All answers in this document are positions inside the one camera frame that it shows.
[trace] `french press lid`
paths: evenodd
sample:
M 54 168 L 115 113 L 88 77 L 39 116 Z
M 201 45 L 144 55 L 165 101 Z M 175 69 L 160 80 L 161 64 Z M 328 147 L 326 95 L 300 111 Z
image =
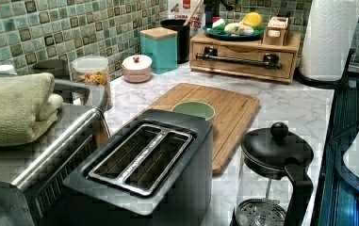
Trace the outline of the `french press lid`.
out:
M 261 167 L 284 170 L 287 159 L 295 158 L 306 168 L 314 158 L 311 146 L 288 131 L 282 122 L 270 128 L 257 129 L 244 136 L 241 146 L 245 155 Z

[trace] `green bowl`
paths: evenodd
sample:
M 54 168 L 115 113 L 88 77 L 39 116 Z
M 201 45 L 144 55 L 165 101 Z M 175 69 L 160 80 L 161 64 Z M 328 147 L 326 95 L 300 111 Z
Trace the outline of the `green bowl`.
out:
M 214 122 L 215 109 L 211 105 L 203 102 L 183 102 L 175 105 L 172 112 L 182 113 L 204 118 L 211 123 Z

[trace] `wooden drawer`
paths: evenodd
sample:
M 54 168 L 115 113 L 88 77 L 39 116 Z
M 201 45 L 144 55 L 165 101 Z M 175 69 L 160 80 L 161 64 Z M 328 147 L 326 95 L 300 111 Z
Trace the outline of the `wooden drawer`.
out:
M 190 42 L 190 68 L 213 73 L 226 73 L 268 79 L 273 81 L 291 83 L 297 61 L 297 54 L 300 46 L 301 35 L 296 34 L 290 37 L 295 40 L 293 45 L 273 46 L 263 45 L 260 41 L 221 41 L 212 40 L 204 34 L 199 34 Z M 266 69 L 263 67 L 249 66 L 233 62 L 221 62 L 217 60 L 197 59 L 197 54 L 203 54 L 205 47 L 212 47 L 218 50 L 218 57 L 230 57 L 235 59 L 263 61 L 264 55 L 275 54 L 279 57 L 279 63 L 283 65 L 281 70 Z

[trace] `cutting board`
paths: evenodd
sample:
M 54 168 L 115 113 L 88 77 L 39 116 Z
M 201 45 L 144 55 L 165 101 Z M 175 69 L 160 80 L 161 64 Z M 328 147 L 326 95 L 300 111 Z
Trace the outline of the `cutting board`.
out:
M 205 102 L 215 108 L 212 170 L 214 175 L 221 174 L 244 132 L 253 121 L 259 108 L 259 100 L 225 89 L 181 83 L 154 101 L 147 109 L 171 111 L 175 105 L 186 101 Z

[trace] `french press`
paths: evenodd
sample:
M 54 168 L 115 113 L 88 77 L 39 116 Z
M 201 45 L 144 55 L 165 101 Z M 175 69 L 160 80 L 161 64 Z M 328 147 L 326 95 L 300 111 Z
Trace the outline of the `french press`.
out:
M 311 146 L 289 132 L 287 125 L 276 122 L 270 128 L 247 133 L 241 140 L 241 149 L 237 207 L 231 226 L 302 225 L 313 191 L 312 181 L 306 174 L 314 158 Z M 265 198 L 244 200 L 244 189 L 249 189 L 253 183 L 247 179 L 247 173 L 243 173 L 245 166 L 257 176 L 268 178 Z M 269 198 L 272 180 L 281 180 L 285 176 L 293 186 L 287 212 L 278 201 Z

